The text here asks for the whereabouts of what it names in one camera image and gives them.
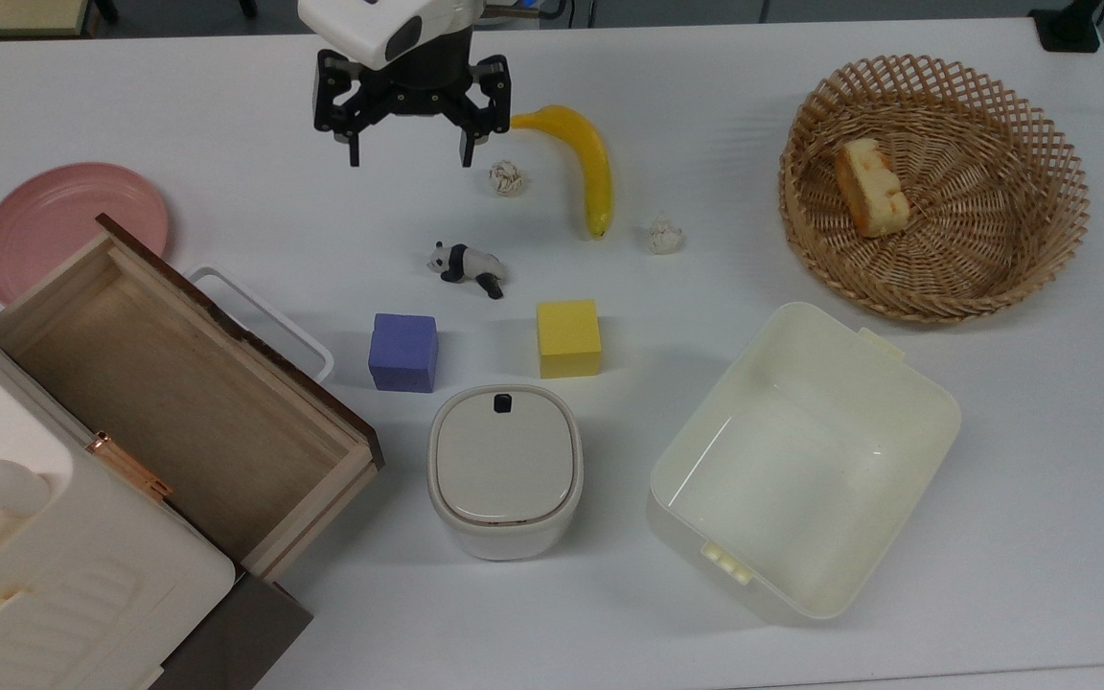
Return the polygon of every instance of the pink plate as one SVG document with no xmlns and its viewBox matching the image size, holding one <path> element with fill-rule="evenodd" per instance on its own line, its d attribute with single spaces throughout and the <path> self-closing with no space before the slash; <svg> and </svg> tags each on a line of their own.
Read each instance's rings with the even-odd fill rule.
<svg viewBox="0 0 1104 690">
<path fill-rule="evenodd" d="M 135 171 L 75 163 L 43 171 L 0 202 L 0 301 L 9 305 L 102 232 L 109 214 L 157 255 L 168 240 L 164 200 Z"/>
</svg>

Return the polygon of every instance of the blue foam cube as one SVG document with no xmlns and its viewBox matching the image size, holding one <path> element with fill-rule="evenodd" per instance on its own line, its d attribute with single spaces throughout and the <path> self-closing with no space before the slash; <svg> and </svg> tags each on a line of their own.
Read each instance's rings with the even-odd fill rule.
<svg viewBox="0 0 1104 690">
<path fill-rule="evenodd" d="M 433 317 L 374 316 L 369 373 L 378 390 L 432 393 L 437 375 L 437 320 Z"/>
</svg>

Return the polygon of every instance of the open wooden drawer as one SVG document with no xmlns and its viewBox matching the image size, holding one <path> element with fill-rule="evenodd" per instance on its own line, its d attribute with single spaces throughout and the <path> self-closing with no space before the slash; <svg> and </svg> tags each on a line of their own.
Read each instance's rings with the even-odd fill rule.
<svg viewBox="0 0 1104 690">
<path fill-rule="evenodd" d="M 0 314 L 0 348 L 274 581 L 381 467 L 376 433 L 108 215 Z"/>
</svg>

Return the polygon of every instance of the panda figurine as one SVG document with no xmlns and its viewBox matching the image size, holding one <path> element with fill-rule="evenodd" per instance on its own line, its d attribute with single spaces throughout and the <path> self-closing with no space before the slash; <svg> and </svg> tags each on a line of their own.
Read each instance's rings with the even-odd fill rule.
<svg viewBox="0 0 1104 690">
<path fill-rule="evenodd" d="M 434 273 L 442 274 L 442 279 L 447 283 L 459 283 L 460 279 L 470 278 L 476 280 L 493 300 L 505 297 L 500 291 L 500 280 L 505 279 L 505 266 L 500 264 L 499 258 L 479 250 L 471 250 L 466 244 L 446 247 L 438 242 L 433 258 L 428 261 L 428 267 Z"/>
</svg>

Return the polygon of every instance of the yellow cube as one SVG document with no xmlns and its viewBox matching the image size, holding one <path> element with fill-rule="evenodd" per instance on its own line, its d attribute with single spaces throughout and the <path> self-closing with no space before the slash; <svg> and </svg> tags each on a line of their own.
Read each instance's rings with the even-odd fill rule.
<svg viewBox="0 0 1104 690">
<path fill-rule="evenodd" d="M 540 336 L 540 379 L 595 375 L 604 346 L 595 300 L 541 301 L 534 306 Z"/>
</svg>

